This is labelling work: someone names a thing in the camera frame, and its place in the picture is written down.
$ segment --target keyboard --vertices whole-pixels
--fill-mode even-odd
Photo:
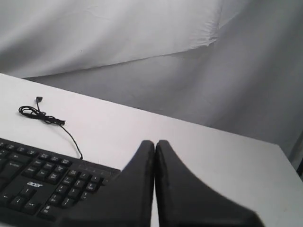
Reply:
[[[0,221],[50,226],[120,170],[0,139]]]

